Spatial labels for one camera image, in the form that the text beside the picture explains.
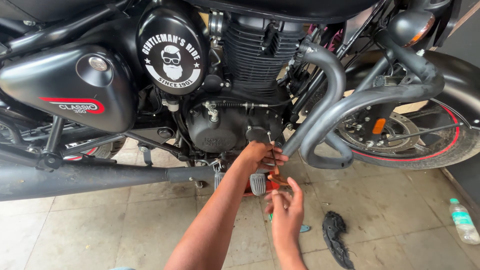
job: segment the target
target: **plastic water bottle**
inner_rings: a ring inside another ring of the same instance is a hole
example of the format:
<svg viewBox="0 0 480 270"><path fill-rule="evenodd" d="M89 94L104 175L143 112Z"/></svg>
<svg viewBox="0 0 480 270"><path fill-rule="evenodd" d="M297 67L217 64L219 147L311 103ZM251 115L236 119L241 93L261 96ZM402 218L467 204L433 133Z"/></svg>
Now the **plastic water bottle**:
<svg viewBox="0 0 480 270"><path fill-rule="evenodd" d="M472 218L457 199L450 199L450 213L462 242L471 245L480 244L480 236L473 225Z"/></svg>

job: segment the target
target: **motorcycle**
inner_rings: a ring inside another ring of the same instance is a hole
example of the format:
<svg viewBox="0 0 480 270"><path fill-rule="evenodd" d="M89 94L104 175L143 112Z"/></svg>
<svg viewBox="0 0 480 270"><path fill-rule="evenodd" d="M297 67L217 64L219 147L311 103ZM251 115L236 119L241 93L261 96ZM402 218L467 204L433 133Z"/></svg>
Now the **motorcycle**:
<svg viewBox="0 0 480 270"><path fill-rule="evenodd" d="M0 201L162 181L217 186L253 140L321 169L468 159L480 152L480 69L427 50L452 32L460 3L0 4ZM286 129L295 130L288 140ZM127 137L145 166L110 159ZM322 143L341 157L317 155ZM187 167L153 167L154 148ZM251 176L256 195L266 174Z"/></svg>

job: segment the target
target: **rubber foot peg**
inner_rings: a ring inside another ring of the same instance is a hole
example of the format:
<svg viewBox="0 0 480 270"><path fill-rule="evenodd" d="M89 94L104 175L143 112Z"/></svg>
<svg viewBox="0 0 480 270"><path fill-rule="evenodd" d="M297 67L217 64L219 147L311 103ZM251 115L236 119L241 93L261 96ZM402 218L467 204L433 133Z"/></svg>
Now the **rubber foot peg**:
<svg viewBox="0 0 480 270"><path fill-rule="evenodd" d="M216 190L216 187L220 184L220 181L223 179L225 176L224 172L216 172L215 173L215 183L214 183L214 191Z"/></svg>
<svg viewBox="0 0 480 270"><path fill-rule="evenodd" d="M256 196L261 196L267 192L266 177L263 173L254 173L250 175L250 188Z"/></svg>

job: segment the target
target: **brake disc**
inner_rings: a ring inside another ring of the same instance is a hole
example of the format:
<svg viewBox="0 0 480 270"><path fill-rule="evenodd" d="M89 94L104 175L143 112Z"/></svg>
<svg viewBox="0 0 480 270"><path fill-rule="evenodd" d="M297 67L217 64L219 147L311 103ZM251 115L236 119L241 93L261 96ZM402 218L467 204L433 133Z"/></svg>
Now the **brake disc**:
<svg viewBox="0 0 480 270"><path fill-rule="evenodd" d="M402 126L403 128L403 134L397 134L394 129L389 126L391 123L397 123ZM391 136L402 136L402 135L407 135L407 134L412 134L416 133L419 131L417 126L410 121L405 116L402 116L401 114L398 114L396 112L392 112L390 114L390 118L387 121L387 124L385 124L385 129L387 130L387 133L389 134L389 138ZM381 146L376 146L374 145L373 147L368 147L365 143L366 142L360 142L358 140L358 135L355 135L355 133L351 133L345 129L345 124L341 123L338 126L338 130L340 134L351 144L356 145L362 149L369 150L369 151L375 151L375 152L383 152L383 153L395 153L395 152L400 152L403 150L407 150L409 148L412 148L414 145L418 143L420 140L420 136L414 136L410 137L407 139L403 140L397 140L397 141L391 141L385 143Z"/></svg>

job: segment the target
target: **exhaust pipe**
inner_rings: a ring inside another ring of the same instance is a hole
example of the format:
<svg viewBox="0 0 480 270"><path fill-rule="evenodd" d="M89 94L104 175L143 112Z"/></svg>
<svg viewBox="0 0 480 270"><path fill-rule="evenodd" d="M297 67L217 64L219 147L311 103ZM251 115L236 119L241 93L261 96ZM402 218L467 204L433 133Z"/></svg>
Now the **exhaust pipe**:
<svg viewBox="0 0 480 270"><path fill-rule="evenodd" d="M210 166L160 168L117 164L116 160L65 161L54 172L0 163L0 201L44 198L170 181L213 180Z"/></svg>

